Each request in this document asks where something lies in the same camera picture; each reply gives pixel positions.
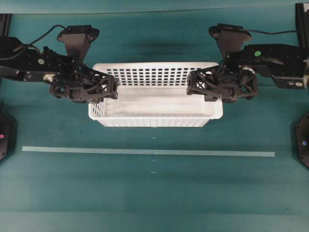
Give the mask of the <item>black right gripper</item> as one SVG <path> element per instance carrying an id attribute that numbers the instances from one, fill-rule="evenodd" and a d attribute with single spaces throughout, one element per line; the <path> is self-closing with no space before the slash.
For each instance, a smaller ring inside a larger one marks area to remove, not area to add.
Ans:
<path id="1" fill-rule="evenodd" d="M 257 94 L 255 71 L 250 66 L 242 67 L 238 61 L 238 54 L 228 54 L 219 66 L 191 71 L 187 77 L 187 95 L 203 95 L 206 102 L 252 100 Z"/>

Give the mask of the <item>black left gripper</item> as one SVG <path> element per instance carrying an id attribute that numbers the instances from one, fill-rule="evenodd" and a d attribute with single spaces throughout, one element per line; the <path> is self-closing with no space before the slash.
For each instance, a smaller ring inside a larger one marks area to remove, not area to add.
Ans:
<path id="1" fill-rule="evenodd" d="M 42 58 L 49 68 L 55 68 L 43 81 L 50 85 L 50 93 L 56 98 L 78 103 L 118 99 L 118 78 L 95 71 L 70 56 L 44 54 Z"/>

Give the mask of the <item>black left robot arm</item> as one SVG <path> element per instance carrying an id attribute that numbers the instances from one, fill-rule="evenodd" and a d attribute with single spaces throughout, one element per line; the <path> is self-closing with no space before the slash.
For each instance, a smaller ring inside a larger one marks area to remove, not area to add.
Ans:
<path id="1" fill-rule="evenodd" d="M 118 98 L 118 78 L 93 70 L 47 46 L 40 52 L 16 37 L 0 38 L 0 76 L 13 81 L 48 84 L 54 97 L 78 103 Z"/>

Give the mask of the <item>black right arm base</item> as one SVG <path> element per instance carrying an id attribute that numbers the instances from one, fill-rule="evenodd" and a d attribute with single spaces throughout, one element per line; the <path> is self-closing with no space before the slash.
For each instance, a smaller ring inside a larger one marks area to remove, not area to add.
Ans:
<path id="1" fill-rule="evenodd" d="M 292 127 L 294 157 L 309 170 L 309 113 L 297 119 Z"/>

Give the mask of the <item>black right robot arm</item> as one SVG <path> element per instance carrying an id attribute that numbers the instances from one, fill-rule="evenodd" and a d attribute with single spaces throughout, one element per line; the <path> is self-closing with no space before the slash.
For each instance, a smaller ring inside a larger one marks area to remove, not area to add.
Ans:
<path id="1" fill-rule="evenodd" d="M 309 51 L 286 44 L 253 44 L 244 48 L 221 45 L 223 59 L 215 66 L 177 72 L 158 71 L 158 78 L 143 73 L 142 86 L 184 87 L 188 95 L 203 95 L 205 101 L 236 102 L 254 98 L 257 75 L 271 78 L 284 89 L 304 89 L 308 85 Z"/>

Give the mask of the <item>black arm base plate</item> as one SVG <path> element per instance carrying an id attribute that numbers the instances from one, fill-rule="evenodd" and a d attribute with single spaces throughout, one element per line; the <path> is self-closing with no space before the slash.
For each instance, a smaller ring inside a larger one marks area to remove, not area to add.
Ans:
<path id="1" fill-rule="evenodd" d="M 10 114 L 0 112 L 0 162 L 4 162 L 15 152 L 17 120 Z"/>

